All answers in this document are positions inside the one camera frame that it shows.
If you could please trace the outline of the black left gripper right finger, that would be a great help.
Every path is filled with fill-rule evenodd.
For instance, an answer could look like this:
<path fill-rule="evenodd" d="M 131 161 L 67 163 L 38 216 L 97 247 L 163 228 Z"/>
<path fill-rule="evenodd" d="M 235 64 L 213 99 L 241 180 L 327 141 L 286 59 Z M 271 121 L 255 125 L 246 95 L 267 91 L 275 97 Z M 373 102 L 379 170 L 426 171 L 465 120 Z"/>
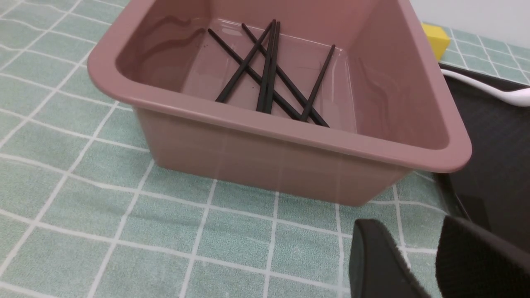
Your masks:
<path fill-rule="evenodd" d="M 444 298 L 528 298 L 529 254 L 466 219 L 446 216 L 436 281 Z"/>

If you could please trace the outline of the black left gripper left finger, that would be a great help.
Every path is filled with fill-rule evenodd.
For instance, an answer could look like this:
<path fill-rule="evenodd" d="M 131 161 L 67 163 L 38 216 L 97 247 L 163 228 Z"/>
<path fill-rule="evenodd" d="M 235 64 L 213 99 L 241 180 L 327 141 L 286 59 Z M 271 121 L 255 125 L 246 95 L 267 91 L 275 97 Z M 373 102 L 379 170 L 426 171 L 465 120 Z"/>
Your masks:
<path fill-rule="evenodd" d="M 376 219 L 356 219 L 349 260 L 352 298 L 429 298 L 396 242 Z"/>

